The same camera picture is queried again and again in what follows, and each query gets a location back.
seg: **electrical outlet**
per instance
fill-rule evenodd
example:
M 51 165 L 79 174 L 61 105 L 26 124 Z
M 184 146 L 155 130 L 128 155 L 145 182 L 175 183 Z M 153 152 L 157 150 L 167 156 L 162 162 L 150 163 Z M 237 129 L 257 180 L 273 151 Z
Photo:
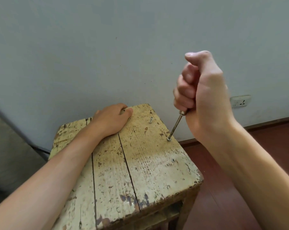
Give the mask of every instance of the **electrical outlet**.
M 251 95 L 235 96 L 230 98 L 231 106 L 233 108 L 243 107 L 250 103 Z

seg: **person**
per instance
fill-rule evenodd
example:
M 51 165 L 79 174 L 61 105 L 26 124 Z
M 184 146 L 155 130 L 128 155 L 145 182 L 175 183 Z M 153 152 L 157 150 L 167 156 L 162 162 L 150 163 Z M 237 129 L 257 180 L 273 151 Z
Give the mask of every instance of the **person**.
M 187 53 L 174 106 L 232 179 L 263 229 L 289 229 L 289 176 L 235 120 L 221 69 L 208 51 Z M 123 128 L 132 109 L 97 111 L 76 137 L 0 204 L 0 230 L 50 229 L 97 144 Z

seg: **wooden stool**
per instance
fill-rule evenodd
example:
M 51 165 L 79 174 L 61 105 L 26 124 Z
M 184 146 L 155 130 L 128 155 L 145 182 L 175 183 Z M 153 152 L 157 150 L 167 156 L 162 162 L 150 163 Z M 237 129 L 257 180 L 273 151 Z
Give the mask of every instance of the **wooden stool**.
M 124 128 L 93 151 L 53 229 L 154 229 L 177 219 L 182 229 L 202 174 L 149 104 L 132 107 Z M 52 158 L 91 118 L 64 124 Z

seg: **wooden baseboard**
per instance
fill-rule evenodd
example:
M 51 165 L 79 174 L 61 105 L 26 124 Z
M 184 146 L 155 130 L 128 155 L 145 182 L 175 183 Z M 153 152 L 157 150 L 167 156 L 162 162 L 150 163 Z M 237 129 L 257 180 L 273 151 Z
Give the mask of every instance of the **wooden baseboard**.
M 245 127 L 245 129 L 247 131 L 251 132 L 251 131 L 256 131 L 256 130 L 260 130 L 260 129 L 265 129 L 268 127 L 274 127 L 274 126 L 282 125 L 285 123 L 289 123 L 289 117 L 283 118 L 283 119 L 277 119 L 277 120 L 273 120 L 273 121 L 268 121 L 265 123 L 254 124 L 254 125 Z M 190 147 L 190 146 L 200 144 L 200 142 L 197 141 L 196 139 L 187 139 L 187 140 L 180 141 L 179 144 L 182 147 Z

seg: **red floor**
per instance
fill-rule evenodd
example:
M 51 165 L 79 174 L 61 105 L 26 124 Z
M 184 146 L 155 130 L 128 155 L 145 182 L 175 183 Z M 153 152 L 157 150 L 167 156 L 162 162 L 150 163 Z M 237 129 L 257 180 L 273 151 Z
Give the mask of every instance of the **red floor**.
M 251 132 L 289 174 L 289 123 Z M 245 201 L 202 145 L 185 151 L 203 173 L 204 184 L 184 230 L 254 229 L 260 226 Z

